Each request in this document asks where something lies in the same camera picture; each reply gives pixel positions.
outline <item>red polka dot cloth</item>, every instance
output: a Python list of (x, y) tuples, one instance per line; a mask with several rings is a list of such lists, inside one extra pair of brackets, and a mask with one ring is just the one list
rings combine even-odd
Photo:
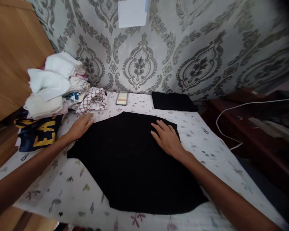
[(80, 103), (77, 113), (84, 115), (93, 110), (105, 110), (107, 106), (106, 91), (103, 88), (91, 87), (87, 96)]

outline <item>forearm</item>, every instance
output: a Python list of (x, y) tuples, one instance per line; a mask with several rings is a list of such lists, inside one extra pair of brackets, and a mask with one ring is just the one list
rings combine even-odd
[(60, 137), (0, 181), (0, 214), (13, 205), (71, 140)]
[(190, 152), (178, 156), (178, 161), (191, 171), (236, 230), (279, 230), (275, 223), (204, 167)]

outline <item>phone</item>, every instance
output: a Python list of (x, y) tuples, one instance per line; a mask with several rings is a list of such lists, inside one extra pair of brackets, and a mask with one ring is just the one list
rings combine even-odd
[(119, 91), (117, 100), (116, 100), (116, 105), (127, 105), (127, 96), (128, 93), (127, 91)]

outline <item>gray patterned wall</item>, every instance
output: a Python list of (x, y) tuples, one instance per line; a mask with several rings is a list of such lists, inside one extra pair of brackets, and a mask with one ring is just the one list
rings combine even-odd
[(289, 19), (277, 0), (150, 0), (146, 25), (122, 29), (118, 0), (30, 2), (55, 51), (110, 91), (201, 103), (289, 73)]

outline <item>white cable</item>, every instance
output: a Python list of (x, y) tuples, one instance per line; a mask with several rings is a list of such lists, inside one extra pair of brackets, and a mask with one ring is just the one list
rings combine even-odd
[[(223, 110), (223, 111), (219, 114), (219, 116), (217, 117), (217, 119), (216, 119), (216, 126), (217, 126), (219, 132), (220, 132), (223, 136), (228, 137), (229, 139), (232, 139), (232, 140), (234, 140), (234, 141), (237, 141), (237, 140), (235, 140), (234, 138), (231, 138), (231, 137), (229, 137), (229, 136), (224, 135), (224, 134), (222, 133), (222, 131), (220, 130), (218, 124), (217, 124), (217, 121), (218, 121), (219, 117), (221, 117), (221, 115), (222, 115), (225, 111), (228, 111), (228, 110), (230, 110), (230, 109), (234, 109), (234, 108), (237, 108), (237, 107), (240, 107), (240, 106), (244, 106), (244, 105), (247, 105), (247, 104), (254, 104), (254, 103), (272, 103), (272, 102), (280, 102), (280, 101), (287, 101), (287, 100), (289, 100), (289, 99), (279, 99), (279, 100), (272, 100), (272, 101), (265, 101), (265, 102), (251, 102), (251, 103), (245, 103), (245, 104), (241, 104), (241, 105), (238, 105), (238, 106), (235, 106), (235, 107), (231, 107), (231, 108), (225, 109), (225, 110)], [(233, 149), (235, 149), (235, 148), (238, 148), (238, 147), (240, 147), (240, 146), (243, 144), (243, 143), (240, 142), (240, 141), (237, 141), (237, 142), (238, 142), (239, 144), (238, 144), (237, 146), (233, 147), (233, 148), (230, 148), (230, 150), (233, 150)]]

